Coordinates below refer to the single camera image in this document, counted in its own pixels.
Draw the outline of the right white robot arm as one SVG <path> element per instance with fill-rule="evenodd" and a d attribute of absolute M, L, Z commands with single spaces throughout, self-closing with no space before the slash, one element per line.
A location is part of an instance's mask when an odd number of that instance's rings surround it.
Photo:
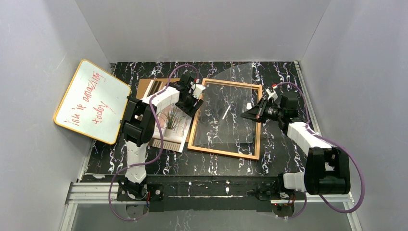
<path fill-rule="evenodd" d="M 310 126 L 298 116 L 296 102 L 261 99 L 241 117 L 257 123 L 276 121 L 281 131 L 307 155 L 303 172 L 281 173 L 278 176 L 278 192 L 293 191 L 318 194 L 348 194 L 350 173 L 348 156 L 339 147 L 317 137 Z"/>

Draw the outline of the plant photo print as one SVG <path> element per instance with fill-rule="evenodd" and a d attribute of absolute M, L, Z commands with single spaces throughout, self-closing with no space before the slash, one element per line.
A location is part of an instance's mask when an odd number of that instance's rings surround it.
<path fill-rule="evenodd" d="M 164 103 L 165 107 L 158 107 L 157 118 L 163 134 L 160 138 L 158 127 L 154 128 L 154 134 L 148 145 L 174 151 L 183 152 L 184 144 L 189 134 L 191 117 L 176 106 L 176 102 Z"/>

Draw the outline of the transparent plastic sheet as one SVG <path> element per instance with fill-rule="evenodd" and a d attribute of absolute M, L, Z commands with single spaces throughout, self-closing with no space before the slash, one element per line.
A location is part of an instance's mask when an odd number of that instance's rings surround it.
<path fill-rule="evenodd" d="M 192 145 L 209 149 L 227 149 L 253 144 L 256 124 L 241 118 L 257 100 L 251 63 L 232 66 L 203 81 L 203 105 L 196 114 Z"/>

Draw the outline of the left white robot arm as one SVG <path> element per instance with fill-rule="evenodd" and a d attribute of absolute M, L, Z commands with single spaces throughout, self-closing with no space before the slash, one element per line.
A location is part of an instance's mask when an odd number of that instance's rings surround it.
<path fill-rule="evenodd" d="M 176 82 L 167 82 L 158 92 L 142 99 L 128 98 L 125 114 L 121 121 L 120 130 L 123 133 L 127 148 L 127 166 L 124 180 L 119 180 L 119 186 L 136 198 L 147 194 L 142 184 L 147 173 L 145 170 L 146 150 L 154 132 L 158 131 L 164 149 L 164 134 L 159 128 L 158 115 L 168 106 L 176 106 L 187 116 L 193 117 L 203 100 L 204 92 L 198 79 L 182 75 Z"/>

